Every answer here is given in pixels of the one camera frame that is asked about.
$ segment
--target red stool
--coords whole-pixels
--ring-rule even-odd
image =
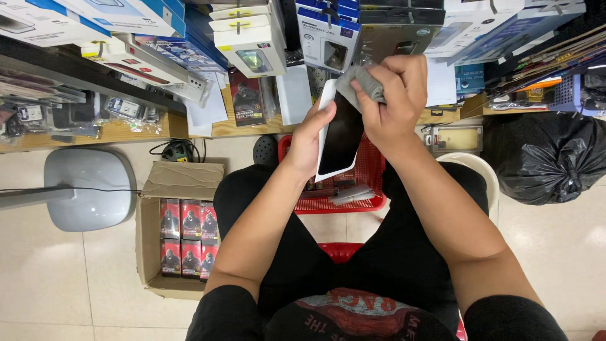
[[[318,243],[318,246],[324,252],[326,252],[330,259],[333,260],[335,264],[343,264],[347,263],[347,261],[351,258],[359,248],[364,245],[363,243]],[[465,328],[463,327],[463,320],[459,319],[459,328],[457,330],[456,336],[461,341],[467,341],[467,334],[465,333]]]

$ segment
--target red basket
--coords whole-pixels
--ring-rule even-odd
[[[286,135],[278,143],[278,157],[280,162],[286,156],[286,148],[290,147],[292,135]],[[366,134],[362,136],[358,155],[356,156],[356,165],[353,168],[356,174],[356,185],[367,184],[373,189],[375,197],[372,199],[354,201],[347,204],[335,206],[326,198],[299,199],[295,205],[296,214],[327,214],[327,213],[352,213],[352,212],[370,212],[378,211],[385,206],[387,197],[381,190],[383,179],[381,175],[385,170],[385,157],[379,149],[370,142]],[[340,179],[342,175],[324,180],[325,188],[332,188],[334,179]]]

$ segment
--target tile floor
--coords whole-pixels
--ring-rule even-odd
[[[234,171],[252,164],[256,137],[207,141],[208,161]],[[157,143],[111,146],[130,160],[141,188]],[[42,186],[50,151],[0,155],[0,188]],[[576,201],[526,206],[501,196],[491,218],[517,255],[539,296],[572,341],[606,328],[606,178]],[[318,242],[364,242],[379,212],[307,215]],[[0,211],[0,339],[183,340],[197,302],[143,290],[136,273],[135,221],[66,233],[45,205]]]

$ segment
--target gray cloth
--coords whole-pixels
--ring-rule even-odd
[[[353,79],[357,79],[364,92],[375,102],[385,103],[383,96],[383,85],[374,79],[365,68],[359,65],[350,66],[339,79],[337,79],[337,91],[345,97],[351,105],[355,106],[359,112],[360,102],[356,96],[356,91],[349,84]]]

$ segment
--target forearm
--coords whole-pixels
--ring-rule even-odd
[[[308,179],[281,164],[260,193],[223,236],[207,291],[219,286],[218,277],[233,276],[257,286],[267,273],[282,233]],[[251,292],[256,298],[258,293]]]
[[[393,159],[427,237],[447,263],[491,257],[508,248],[492,221],[416,135]]]

